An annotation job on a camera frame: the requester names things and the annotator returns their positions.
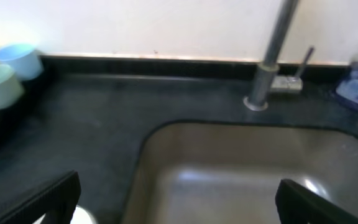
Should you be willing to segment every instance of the sink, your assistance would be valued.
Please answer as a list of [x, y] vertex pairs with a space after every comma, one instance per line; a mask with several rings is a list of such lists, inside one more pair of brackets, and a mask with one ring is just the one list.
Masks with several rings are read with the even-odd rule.
[[358, 139], [305, 128], [174, 123], [143, 145], [123, 224], [280, 223], [292, 179], [358, 217]]

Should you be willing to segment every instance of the white wall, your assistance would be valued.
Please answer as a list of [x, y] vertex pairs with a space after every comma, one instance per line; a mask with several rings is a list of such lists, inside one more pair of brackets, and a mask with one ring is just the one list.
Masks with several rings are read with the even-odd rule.
[[[0, 44], [28, 41], [46, 54], [258, 60], [280, 3], [0, 0]], [[358, 52], [358, 0], [301, 0], [281, 59], [299, 61], [311, 44], [314, 63]]]

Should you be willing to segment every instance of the countertop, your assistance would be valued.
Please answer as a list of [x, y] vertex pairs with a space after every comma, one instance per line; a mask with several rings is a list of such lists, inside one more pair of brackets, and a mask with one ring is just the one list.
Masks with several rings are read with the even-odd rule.
[[305, 83], [276, 95], [269, 109], [242, 103], [250, 82], [64, 75], [0, 147], [0, 203], [67, 170], [77, 170], [79, 204], [100, 224], [119, 223], [140, 146], [172, 121], [328, 128], [358, 138], [358, 112], [337, 104], [330, 86]]

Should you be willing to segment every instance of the faucet spout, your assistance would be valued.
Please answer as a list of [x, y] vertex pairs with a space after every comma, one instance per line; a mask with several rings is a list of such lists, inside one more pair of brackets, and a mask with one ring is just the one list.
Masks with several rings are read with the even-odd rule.
[[262, 111], [268, 107], [267, 95], [279, 70], [277, 59], [298, 3], [299, 0], [284, 0], [282, 4], [264, 61], [258, 64], [253, 89], [249, 97], [244, 98], [244, 104], [251, 110]]

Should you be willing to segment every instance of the faucet base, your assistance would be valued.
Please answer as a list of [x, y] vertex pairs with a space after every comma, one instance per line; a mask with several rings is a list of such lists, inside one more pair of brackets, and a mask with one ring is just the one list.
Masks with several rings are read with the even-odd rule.
[[249, 103], [248, 96], [244, 97], [242, 102], [246, 107], [248, 107], [248, 109], [253, 111], [264, 111], [269, 107], [269, 104], [267, 102], [265, 102], [263, 106], [257, 106], [257, 105], [253, 105], [252, 103]]

